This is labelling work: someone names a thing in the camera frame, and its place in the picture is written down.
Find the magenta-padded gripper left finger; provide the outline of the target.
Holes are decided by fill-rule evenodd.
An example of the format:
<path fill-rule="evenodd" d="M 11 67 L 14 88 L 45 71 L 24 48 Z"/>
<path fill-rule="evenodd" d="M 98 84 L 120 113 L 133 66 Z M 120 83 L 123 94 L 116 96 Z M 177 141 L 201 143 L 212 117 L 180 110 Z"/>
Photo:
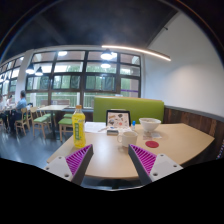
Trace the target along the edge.
<path fill-rule="evenodd" d="M 93 145 L 90 144 L 66 157 L 57 156 L 44 170 L 80 185 L 92 156 Z"/>

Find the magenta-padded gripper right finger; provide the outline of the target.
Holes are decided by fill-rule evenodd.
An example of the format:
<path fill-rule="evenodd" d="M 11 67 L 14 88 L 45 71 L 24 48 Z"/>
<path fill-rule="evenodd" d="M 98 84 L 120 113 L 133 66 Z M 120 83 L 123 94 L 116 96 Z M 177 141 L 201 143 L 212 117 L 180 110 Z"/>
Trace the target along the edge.
<path fill-rule="evenodd" d="M 128 154 L 142 185 L 147 185 L 182 169 L 182 166 L 167 155 L 155 155 L 133 144 L 129 145 Z"/>

